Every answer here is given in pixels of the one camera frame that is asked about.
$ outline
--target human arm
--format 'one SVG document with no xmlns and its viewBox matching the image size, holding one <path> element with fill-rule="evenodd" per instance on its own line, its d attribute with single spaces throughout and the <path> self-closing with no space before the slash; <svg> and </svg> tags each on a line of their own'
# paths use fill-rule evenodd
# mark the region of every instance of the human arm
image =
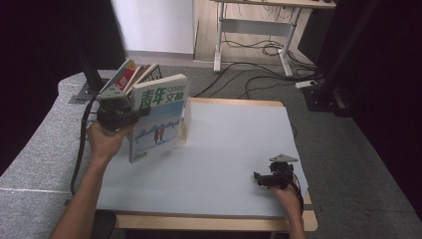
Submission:
<svg viewBox="0 0 422 239">
<path fill-rule="evenodd" d="M 110 132 L 99 122 L 88 127 L 91 162 L 81 185 L 54 228 L 50 238 L 90 238 L 103 176 L 112 157 L 118 152 L 131 126 Z"/>
<path fill-rule="evenodd" d="M 290 225 L 290 238 L 291 239 L 303 239 L 307 238 L 305 235 L 304 218 L 301 213 L 301 204 L 298 201 L 295 190 L 291 185 L 286 187 L 284 190 L 273 187 L 277 199 L 285 208 Z"/>
</svg>

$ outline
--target black stand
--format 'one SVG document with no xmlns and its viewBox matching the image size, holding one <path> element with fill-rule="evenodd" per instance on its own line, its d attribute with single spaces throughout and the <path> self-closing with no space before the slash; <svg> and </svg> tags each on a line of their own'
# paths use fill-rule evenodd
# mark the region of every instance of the black stand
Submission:
<svg viewBox="0 0 422 239">
<path fill-rule="evenodd" d="M 379 0 L 371 0 L 368 3 L 351 36 L 339 51 L 338 57 L 330 60 L 332 65 L 325 75 L 325 82 L 322 87 L 320 89 L 304 88 L 302 90 L 310 111 L 331 112 L 335 113 L 338 117 L 349 117 L 349 94 L 347 90 L 342 89 L 338 85 L 341 79 L 340 69 L 344 67 L 345 59 L 348 57 L 350 50 L 378 3 Z"/>
<path fill-rule="evenodd" d="M 74 24 L 71 24 L 69 13 L 67 9 L 64 9 L 64 24 L 68 29 L 68 39 L 71 43 L 72 49 L 76 52 L 78 62 L 84 71 L 87 82 L 82 87 L 81 91 L 71 98 L 69 103 L 71 104 L 84 104 L 89 101 L 93 96 L 98 94 L 103 86 L 106 84 L 100 77 L 99 72 L 93 67 L 93 64 L 88 59 L 82 47 L 81 40 L 77 34 Z"/>
</svg>

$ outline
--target white wall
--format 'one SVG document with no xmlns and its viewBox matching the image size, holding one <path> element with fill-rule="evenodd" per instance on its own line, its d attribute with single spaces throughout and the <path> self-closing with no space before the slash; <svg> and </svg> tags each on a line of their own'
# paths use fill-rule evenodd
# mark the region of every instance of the white wall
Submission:
<svg viewBox="0 0 422 239">
<path fill-rule="evenodd" d="M 193 54 L 192 0 L 111 0 L 127 51 Z"/>
</svg>

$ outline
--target forearm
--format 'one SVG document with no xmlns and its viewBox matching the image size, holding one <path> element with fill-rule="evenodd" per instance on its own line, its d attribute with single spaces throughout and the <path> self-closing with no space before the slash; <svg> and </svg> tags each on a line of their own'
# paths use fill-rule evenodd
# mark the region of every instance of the forearm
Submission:
<svg viewBox="0 0 422 239">
<path fill-rule="evenodd" d="M 291 239 L 304 239 L 305 235 L 304 219 L 300 216 L 289 216 L 290 225 L 290 238 Z"/>
<path fill-rule="evenodd" d="M 105 165 L 91 164 L 51 238 L 90 238 Z"/>
</svg>

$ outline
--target white table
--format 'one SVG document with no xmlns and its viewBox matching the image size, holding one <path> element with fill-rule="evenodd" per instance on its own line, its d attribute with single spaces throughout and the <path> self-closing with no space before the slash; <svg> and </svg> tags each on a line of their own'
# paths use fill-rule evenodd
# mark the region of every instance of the white table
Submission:
<svg viewBox="0 0 422 239">
<path fill-rule="evenodd" d="M 254 170 L 270 174 L 271 156 L 299 158 L 283 105 L 192 102 L 186 144 L 134 164 L 123 145 L 105 173 L 98 208 L 117 212 L 117 228 L 289 231 L 285 211 L 253 178 Z M 315 231 L 308 183 L 301 164 L 294 167 L 306 199 L 305 229 Z"/>
</svg>

